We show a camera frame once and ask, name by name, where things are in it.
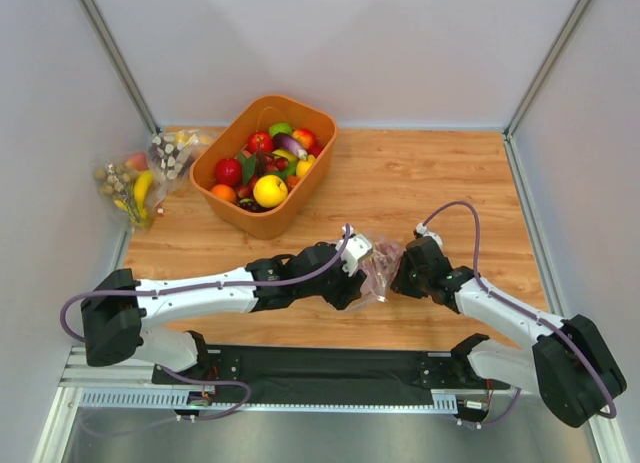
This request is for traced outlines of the red fake grape bunch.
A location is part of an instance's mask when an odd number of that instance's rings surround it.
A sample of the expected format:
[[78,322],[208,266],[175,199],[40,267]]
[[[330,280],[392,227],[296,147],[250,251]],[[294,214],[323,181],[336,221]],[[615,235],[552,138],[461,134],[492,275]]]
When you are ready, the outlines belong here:
[[403,254],[402,246],[392,239],[379,238],[374,243],[373,264],[376,273],[386,280],[391,280],[397,271]]

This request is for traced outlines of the clear polka dot zip bag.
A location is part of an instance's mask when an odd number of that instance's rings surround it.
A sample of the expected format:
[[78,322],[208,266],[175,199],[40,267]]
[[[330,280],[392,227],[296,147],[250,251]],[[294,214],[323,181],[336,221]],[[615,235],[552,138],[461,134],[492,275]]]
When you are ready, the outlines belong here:
[[347,306],[347,312],[388,300],[391,283],[404,252],[397,241],[381,234],[365,233],[364,237],[372,245],[371,254],[359,264],[359,268],[366,274],[366,279],[360,288],[361,296]]

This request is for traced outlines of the purple fake eggplant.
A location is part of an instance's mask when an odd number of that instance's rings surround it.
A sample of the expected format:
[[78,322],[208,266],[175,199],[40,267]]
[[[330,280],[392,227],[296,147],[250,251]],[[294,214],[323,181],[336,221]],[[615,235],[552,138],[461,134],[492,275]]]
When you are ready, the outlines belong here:
[[302,161],[308,159],[309,154],[307,150],[291,135],[280,132],[272,137],[272,141],[278,149],[283,149],[291,153],[297,159]]

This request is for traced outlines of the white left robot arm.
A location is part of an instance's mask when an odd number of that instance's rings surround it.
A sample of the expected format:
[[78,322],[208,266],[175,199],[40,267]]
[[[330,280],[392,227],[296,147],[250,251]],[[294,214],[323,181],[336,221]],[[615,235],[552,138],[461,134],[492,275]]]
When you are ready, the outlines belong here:
[[108,367],[136,358],[183,372],[203,360],[204,340],[168,323],[279,310],[309,297],[343,310],[361,296],[366,274],[359,265],[371,253],[371,244],[356,235],[204,277],[137,280],[130,269],[115,270],[80,304],[86,362]]

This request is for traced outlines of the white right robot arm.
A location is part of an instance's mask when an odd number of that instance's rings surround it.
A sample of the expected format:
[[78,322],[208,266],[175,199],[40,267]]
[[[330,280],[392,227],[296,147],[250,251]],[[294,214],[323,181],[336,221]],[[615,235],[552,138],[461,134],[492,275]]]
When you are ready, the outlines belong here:
[[495,288],[473,269],[454,268],[439,239],[408,243],[391,285],[413,298],[480,321],[512,341],[505,346],[475,334],[454,348],[465,368],[541,398],[561,422],[578,428],[596,415],[613,416],[626,379],[596,324],[537,310]]

